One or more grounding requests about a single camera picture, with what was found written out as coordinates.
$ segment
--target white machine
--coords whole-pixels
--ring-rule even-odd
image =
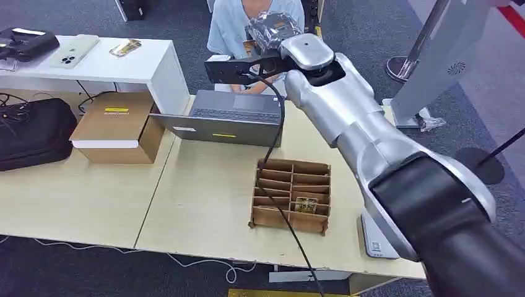
[[[508,6],[510,2],[437,0],[408,57],[393,57],[386,65],[393,79],[406,82],[393,99],[383,101],[392,107],[397,127],[419,127],[414,115],[422,110],[422,117],[429,117],[425,107],[474,68],[477,44],[489,11]],[[423,45],[432,33],[435,35],[430,46],[419,61]]]

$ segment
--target white cable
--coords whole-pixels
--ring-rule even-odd
[[[9,239],[9,236],[6,236],[4,239],[2,239],[0,241],[0,244],[2,244],[3,242],[5,242],[8,239]],[[76,251],[81,251],[81,250],[84,250],[84,249],[103,248],[103,249],[112,249],[112,250],[118,251],[118,252],[120,252],[122,254],[130,254],[132,252],[143,252],[143,251],[138,250],[138,249],[132,249],[132,250],[129,250],[129,251],[123,251],[123,250],[119,249],[118,247],[113,247],[113,246],[75,247],[75,246],[73,246],[73,245],[71,245],[69,243],[43,243],[39,239],[36,239],[36,238],[33,238],[33,239],[36,242],[38,242],[41,245],[43,245],[43,246],[67,246],[67,247],[70,247],[70,248],[72,248],[72,249],[74,249]],[[234,267],[234,266],[232,266],[231,264],[229,264],[227,262],[224,262],[224,261],[221,261],[221,260],[215,260],[215,259],[205,259],[205,260],[199,260],[199,261],[196,261],[196,262],[192,262],[192,263],[189,263],[189,264],[182,264],[179,260],[175,259],[171,254],[166,253],[166,255],[168,255],[173,261],[175,261],[177,264],[179,264],[183,268],[187,268],[187,267],[190,267],[190,266],[193,266],[193,265],[206,263],[206,262],[215,262],[215,263],[220,263],[220,264],[226,265],[226,266],[228,266],[230,268],[230,269],[228,269],[226,271],[226,282],[229,282],[229,283],[235,283],[237,281],[237,270],[243,271],[243,272],[252,272],[255,269],[255,267],[257,266],[257,263],[254,263],[253,266],[250,269],[242,269],[242,268],[239,268],[239,267]],[[228,276],[230,275],[230,272],[233,272],[233,280],[230,280],[228,278]]]
[[[223,261],[220,261],[220,260],[213,260],[213,259],[200,260],[200,261],[197,261],[197,262],[193,262],[193,263],[184,265],[179,260],[175,259],[171,254],[166,253],[166,255],[168,255],[173,261],[177,262],[177,264],[181,265],[184,268],[187,268],[187,267],[190,267],[190,266],[193,266],[193,265],[196,265],[196,264],[200,264],[200,263],[205,263],[205,262],[215,262],[215,263],[224,264],[224,265],[226,265],[226,266],[228,266],[230,268],[230,269],[228,269],[228,271],[226,271],[226,282],[229,282],[229,283],[235,283],[237,281],[237,271],[236,270],[244,271],[244,272],[252,272],[255,269],[255,266],[257,266],[257,263],[254,263],[253,266],[250,269],[242,269],[242,268],[239,268],[239,267],[234,267],[234,266],[230,265],[229,263],[226,263],[226,262],[223,262]],[[232,271],[233,271],[233,280],[230,280],[228,278],[228,275]]]
[[[84,247],[75,247],[75,246],[72,246],[71,244],[69,243],[43,243],[41,242],[40,240],[36,239],[36,238],[33,238],[36,242],[40,243],[41,245],[43,246],[69,246],[70,248],[72,249],[75,249],[77,251],[81,251],[81,250],[84,250],[84,249],[92,249],[92,248],[105,248],[105,249],[112,249],[112,250],[115,250],[115,251],[118,251],[118,252],[121,252],[123,254],[130,254],[132,252],[142,252],[138,249],[132,249],[130,251],[123,251],[121,249],[119,249],[118,247],[113,247],[113,246],[84,246]]]
[[[8,239],[9,239],[9,236],[6,236],[4,239],[0,240],[0,244],[4,243]]]

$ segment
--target yellow sticker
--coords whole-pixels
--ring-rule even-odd
[[[217,133],[213,133],[212,135],[213,135],[213,136],[221,136],[221,137],[231,137],[231,138],[235,138],[235,137],[236,137],[235,135],[230,135],[230,134],[217,134]]]
[[[315,35],[317,35],[317,37],[319,37],[320,39],[323,39],[323,33],[321,31],[321,27],[315,26]]]
[[[116,111],[119,113],[127,113],[129,108],[107,107],[105,111]]]

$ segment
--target silver robotic arm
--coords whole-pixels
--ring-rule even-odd
[[[301,68],[310,71],[322,69],[332,62],[338,63],[344,71],[343,78],[315,87],[301,71],[292,70],[285,80],[288,98],[305,112],[328,145],[339,149],[360,185],[367,210],[401,257],[419,259],[371,189],[375,180],[399,169],[411,156],[425,155],[446,168],[473,193],[471,198],[479,205],[479,212],[490,221],[495,220],[495,201],[485,184],[455,159],[428,150],[396,129],[383,116],[372,87],[346,56],[334,54],[312,34],[283,41],[281,53],[283,58],[290,56]],[[421,189],[421,195],[427,190]]]
[[[278,35],[275,16],[262,27]],[[485,184],[397,130],[350,60],[317,36],[277,44],[260,58],[208,61],[208,76],[247,85],[256,64],[258,77],[288,71],[288,98],[340,151],[367,211],[401,257],[423,264],[435,296],[523,296],[525,251],[491,225],[495,201]]]

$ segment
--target laptop keyboard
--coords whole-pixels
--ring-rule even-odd
[[[251,113],[249,111],[211,110],[208,108],[196,108],[192,116],[216,119],[238,119],[241,121],[256,121],[279,123],[280,115],[274,113]]]

